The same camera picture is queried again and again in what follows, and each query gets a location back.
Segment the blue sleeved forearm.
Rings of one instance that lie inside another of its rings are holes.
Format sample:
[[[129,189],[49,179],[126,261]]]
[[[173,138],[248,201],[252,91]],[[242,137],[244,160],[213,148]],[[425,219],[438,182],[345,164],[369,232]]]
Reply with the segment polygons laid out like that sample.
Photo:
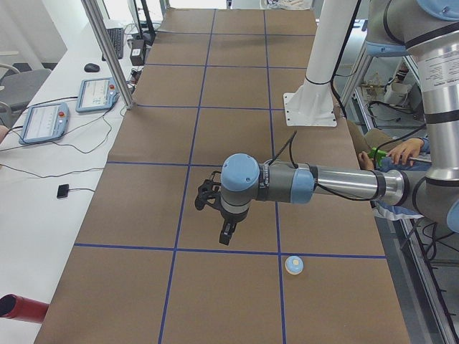
[[[428,137],[422,137],[420,138],[422,141],[422,146],[420,149],[421,154],[430,154],[430,141]]]

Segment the person's hand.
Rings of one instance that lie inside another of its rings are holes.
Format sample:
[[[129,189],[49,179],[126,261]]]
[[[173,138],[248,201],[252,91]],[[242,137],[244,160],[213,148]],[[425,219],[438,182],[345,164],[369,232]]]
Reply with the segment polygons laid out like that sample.
[[[403,141],[387,153],[387,157],[392,159],[393,164],[414,165],[411,158],[416,158],[420,154],[422,141],[420,138],[410,138]]]

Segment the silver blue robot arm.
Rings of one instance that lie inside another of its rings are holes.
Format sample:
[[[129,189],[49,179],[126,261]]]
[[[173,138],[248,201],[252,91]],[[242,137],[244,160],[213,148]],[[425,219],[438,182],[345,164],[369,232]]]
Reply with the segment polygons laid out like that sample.
[[[401,206],[458,230],[458,3],[371,1],[366,50],[375,57],[411,55],[416,61],[431,165],[428,171],[327,168],[277,158],[264,163],[237,153],[220,180],[199,187],[195,206],[223,217],[219,240],[229,244],[250,203],[308,203],[315,193]]]

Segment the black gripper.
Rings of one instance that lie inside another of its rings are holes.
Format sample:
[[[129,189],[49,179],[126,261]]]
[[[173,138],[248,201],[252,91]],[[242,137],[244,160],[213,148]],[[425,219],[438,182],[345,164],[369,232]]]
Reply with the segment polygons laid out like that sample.
[[[220,171],[212,171],[209,178],[205,179],[203,184],[198,187],[198,194],[194,200],[196,210],[202,211],[205,206],[209,206],[217,210],[225,220],[222,230],[219,234],[219,243],[229,245],[232,235],[236,229],[236,216],[224,209],[221,200],[221,183],[215,181],[214,178]]]

